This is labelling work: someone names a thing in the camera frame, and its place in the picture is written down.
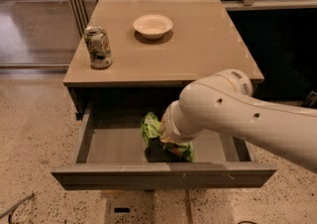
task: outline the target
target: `table top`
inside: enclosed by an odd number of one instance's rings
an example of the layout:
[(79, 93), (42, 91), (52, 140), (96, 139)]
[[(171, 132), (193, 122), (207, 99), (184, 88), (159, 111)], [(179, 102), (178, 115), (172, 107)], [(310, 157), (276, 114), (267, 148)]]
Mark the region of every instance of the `table top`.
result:
[[(133, 22), (147, 14), (169, 17), (172, 30), (156, 41), (144, 39)], [(89, 25), (106, 30), (113, 63), (91, 68), (81, 39), (67, 87), (177, 85), (227, 68), (264, 79), (220, 0), (99, 0)]]

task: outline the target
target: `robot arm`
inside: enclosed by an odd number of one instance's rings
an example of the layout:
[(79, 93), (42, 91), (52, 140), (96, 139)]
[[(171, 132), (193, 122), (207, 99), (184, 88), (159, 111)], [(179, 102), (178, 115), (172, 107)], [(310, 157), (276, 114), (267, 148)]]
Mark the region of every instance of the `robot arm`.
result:
[(260, 101), (252, 92), (248, 77), (235, 69), (190, 83), (167, 107), (160, 139), (189, 142), (209, 129), (317, 172), (317, 110)]

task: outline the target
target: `small bowl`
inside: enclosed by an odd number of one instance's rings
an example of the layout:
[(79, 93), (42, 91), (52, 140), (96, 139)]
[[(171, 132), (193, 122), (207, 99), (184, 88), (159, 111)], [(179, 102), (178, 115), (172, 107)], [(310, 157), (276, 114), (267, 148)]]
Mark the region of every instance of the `small bowl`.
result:
[(144, 38), (156, 40), (171, 30), (172, 22), (166, 16), (149, 14), (136, 19), (133, 23), (133, 27), (136, 31), (140, 32)]

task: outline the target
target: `open drawer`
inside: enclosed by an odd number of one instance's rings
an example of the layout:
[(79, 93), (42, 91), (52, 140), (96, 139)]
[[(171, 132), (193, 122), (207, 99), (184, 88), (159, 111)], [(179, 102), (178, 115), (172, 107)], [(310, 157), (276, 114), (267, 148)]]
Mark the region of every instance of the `open drawer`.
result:
[(255, 161), (252, 145), (203, 131), (193, 142), (193, 163), (148, 161), (141, 120), (161, 117), (180, 88), (95, 89), (82, 120), (72, 164), (53, 168), (65, 189), (167, 189), (261, 187), (275, 165)]

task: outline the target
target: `terrazzo floor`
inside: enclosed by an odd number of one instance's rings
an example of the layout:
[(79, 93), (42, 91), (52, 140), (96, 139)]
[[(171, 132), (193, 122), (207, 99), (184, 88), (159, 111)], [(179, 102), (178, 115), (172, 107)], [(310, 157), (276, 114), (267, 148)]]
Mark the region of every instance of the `terrazzo floor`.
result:
[[(0, 70), (0, 214), (34, 194), (12, 223), (316, 223), (317, 175), (259, 148), (258, 161), (278, 168), (262, 188), (65, 191), (51, 170), (70, 163), (81, 122), (63, 78), (63, 71)], [(116, 212), (122, 207), (130, 212)]]

